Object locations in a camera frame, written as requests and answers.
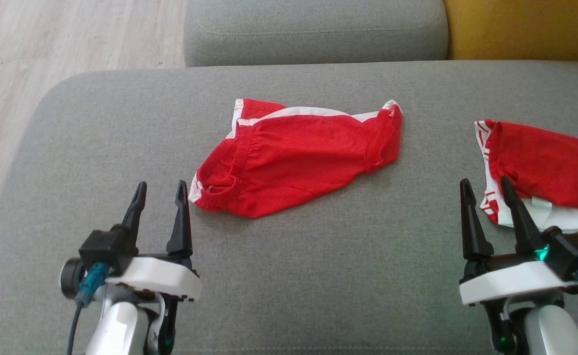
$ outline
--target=red garment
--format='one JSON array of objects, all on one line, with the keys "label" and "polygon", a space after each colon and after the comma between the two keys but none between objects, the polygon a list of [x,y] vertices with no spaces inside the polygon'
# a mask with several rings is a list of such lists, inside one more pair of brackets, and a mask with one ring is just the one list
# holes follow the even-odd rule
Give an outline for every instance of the red garment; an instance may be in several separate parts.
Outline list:
[{"label": "red garment", "polygon": [[304,204],[398,158],[395,101],[348,115],[237,100],[233,131],[197,170],[188,199],[208,211],[256,218]]},{"label": "red garment", "polygon": [[521,124],[485,124],[492,178],[510,178],[522,198],[537,196],[578,209],[578,139]]}]

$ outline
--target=gray cushion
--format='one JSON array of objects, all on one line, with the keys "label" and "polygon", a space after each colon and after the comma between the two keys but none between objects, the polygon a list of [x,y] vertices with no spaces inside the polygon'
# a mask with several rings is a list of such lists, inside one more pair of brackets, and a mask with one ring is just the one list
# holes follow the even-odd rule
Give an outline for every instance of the gray cushion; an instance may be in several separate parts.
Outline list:
[{"label": "gray cushion", "polygon": [[186,67],[445,59],[441,0],[190,0]]},{"label": "gray cushion", "polygon": [[[578,63],[419,62],[82,74],[39,104],[0,198],[0,353],[65,351],[74,304],[59,270],[148,183],[138,247],[161,252],[177,181],[253,97],[350,113],[398,101],[399,160],[306,205],[246,220],[192,209],[203,296],[180,307],[186,354],[490,352],[482,308],[460,303],[460,179],[484,187],[472,122],[578,137]],[[482,218],[496,252],[512,231]],[[578,296],[567,297],[578,324]],[[99,305],[81,316],[83,351]]]}]

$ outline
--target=yellow cushion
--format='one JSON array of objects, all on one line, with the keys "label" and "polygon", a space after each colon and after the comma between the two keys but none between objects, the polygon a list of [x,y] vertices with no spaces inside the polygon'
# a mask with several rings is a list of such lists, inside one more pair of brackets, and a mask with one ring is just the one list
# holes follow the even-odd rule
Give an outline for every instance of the yellow cushion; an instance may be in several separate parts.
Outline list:
[{"label": "yellow cushion", "polygon": [[578,0],[444,0],[451,59],[578,61]]}]

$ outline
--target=gray sofa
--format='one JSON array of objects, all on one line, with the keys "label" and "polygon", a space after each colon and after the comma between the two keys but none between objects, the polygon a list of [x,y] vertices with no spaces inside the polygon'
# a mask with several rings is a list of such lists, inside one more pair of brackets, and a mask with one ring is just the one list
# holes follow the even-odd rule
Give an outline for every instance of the gray sofa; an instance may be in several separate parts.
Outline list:
[{"label": "gray sofa", "polygon": [[[221,59],[206,40],[186,39],[200,50],[187,51],[187,60],[251,59],[246,45]],[[411,46],[408,54],[377,58],[437,59],[446,41],[427,52],[420,43],[418,53]],[[308,58],[300,52],[287,60]],[[93,229],[120,221],[141,180],[148,195],[138,247],[163,251],[178,180],[190,182],[225,137],[234,100],[242,97],[349,113],[395,99],[404,115],[399,160],[256,220],[193,207],[192,260],[203,294],[180,307],[174,353],[492,353],[485,312],[461,305],[458,293],[465,265],[458,183],[469,178],[478,195],[484,187],[472,123],[491,117],[578,137],[578,63],[106,71],[59,83],[39,104],[0,198],[0,354],[65,353],[74,304],[59,291],[59,270]],[[482,223],[496,252],[513,251],[512,230]],[[578,324],[578,296],[566,304]],[[81,315],[75,353],[86,348],[99,314],[92,305]]]}]

